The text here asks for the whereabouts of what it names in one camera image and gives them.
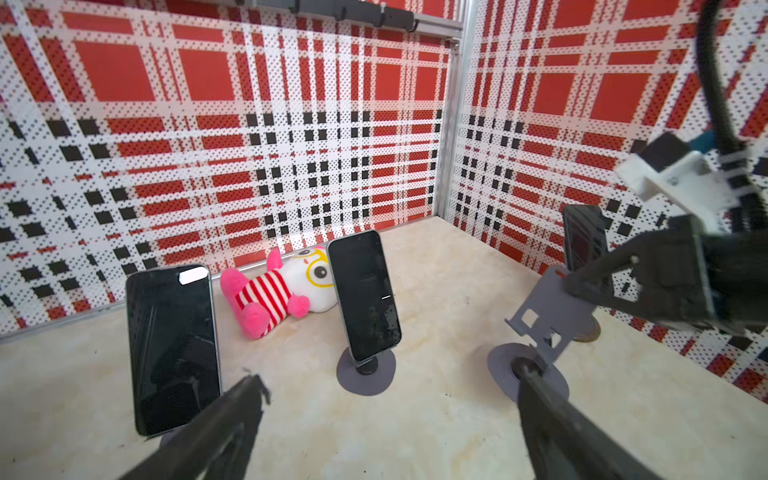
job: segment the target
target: plaid wall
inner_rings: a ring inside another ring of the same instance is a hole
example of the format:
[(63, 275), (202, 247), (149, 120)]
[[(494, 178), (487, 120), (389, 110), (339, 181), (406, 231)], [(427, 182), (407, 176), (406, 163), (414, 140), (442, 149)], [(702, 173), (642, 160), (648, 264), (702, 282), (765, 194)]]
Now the plaid wall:
[(15, 0), (0, 31), (0, 334), (120, 300), (137, 270), (432, 213), (436, 38), (178, 0)]
[[(454, 160), (454, 224), (544, 272), (564, 262), (563, 204), (600, 205), (611, 248), (682, 214), (662, 196), (641, 202), (613, 168), (664, 131), (691, 140), (707, 128), (693, 50), (700, 4), (481, 0)], [(750, 165), (754, 179), (765, 187), (768, 4), (723, 5), (723, 85), (735, 128), (760, 157)], [(636, 298), (627, 273), (614, 284)], [(768, 402), (766, 334), (693, 335), (611, 313)]]

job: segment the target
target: smartphone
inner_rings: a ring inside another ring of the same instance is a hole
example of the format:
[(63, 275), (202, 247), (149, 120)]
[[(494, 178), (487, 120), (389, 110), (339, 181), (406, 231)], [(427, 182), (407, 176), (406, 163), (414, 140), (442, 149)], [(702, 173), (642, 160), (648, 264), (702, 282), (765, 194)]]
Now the smartphone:
[[(597, 205), (566, 205), (563, 207), (565, 229), (565, 266), (575, 272), (608, 252), (605, 218)], [(613, 294), (613, 278), (601, 281), (601, 290)]]
[(186, 425), (221, 396), (210, 272), (203, 265), (125, 281), (134, 417), (139, 435)]
[(367, 230), (333, 240), (328, 261), (349, 352), (355, 364), (362, 365), (402, 338), (381, 237)]

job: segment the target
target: striped shirt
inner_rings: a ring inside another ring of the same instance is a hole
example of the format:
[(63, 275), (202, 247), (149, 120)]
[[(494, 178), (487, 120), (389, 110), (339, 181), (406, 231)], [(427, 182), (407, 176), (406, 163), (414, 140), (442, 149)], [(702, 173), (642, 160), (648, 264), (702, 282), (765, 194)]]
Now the striped shirt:
[(288, 299), (290, 296), (283, 276), (277, 270), (272, 270), (248, 282), (235, 296), (235, 300), (240, 308), (253, 302), (261, 303), (266, 308), (266, 311), (270, 313), (271, 321), (262, 334), (264, 336), (288, 316)]

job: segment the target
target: marble tabletop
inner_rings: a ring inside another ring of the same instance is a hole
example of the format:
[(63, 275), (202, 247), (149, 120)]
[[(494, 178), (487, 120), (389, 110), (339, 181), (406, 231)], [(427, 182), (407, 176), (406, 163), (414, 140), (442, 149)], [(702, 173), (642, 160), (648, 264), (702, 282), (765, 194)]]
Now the marble tabletop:
[[(382, 232), (402, 325), (392, 385), (336, 381), (338, 306), (246, 340), (214, 283), (224, 388), (272, 392), (248, 478), (534, 477), (518, 409), (488, 351), (524, 342), (503, 319), (538, 274), (433, 217)], [(255, 276), (260, 270), (251, 270)], [(124, 310), (0, 344), (0, 478), (117, 478), (158, 439), (134, 430)], [(765, 478), (768, 409), (604, 313), (594, 343), (557, 366), (571, 403), (665, 478)]]

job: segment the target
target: plush toy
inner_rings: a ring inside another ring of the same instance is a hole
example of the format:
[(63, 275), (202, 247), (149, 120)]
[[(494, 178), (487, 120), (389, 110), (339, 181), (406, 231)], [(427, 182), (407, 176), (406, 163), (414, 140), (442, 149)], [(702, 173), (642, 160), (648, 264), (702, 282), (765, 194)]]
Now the plush toy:
[(221, 291), (235, 312), (243, 333), (260, 339), (288, 315), (325, 312), (336, 305), (336, 291), (322, 247), (301, 250), (285, 264), (280, 252), (266, 258), (266, 273), (248, 280), (231, 268), (221, 274)]

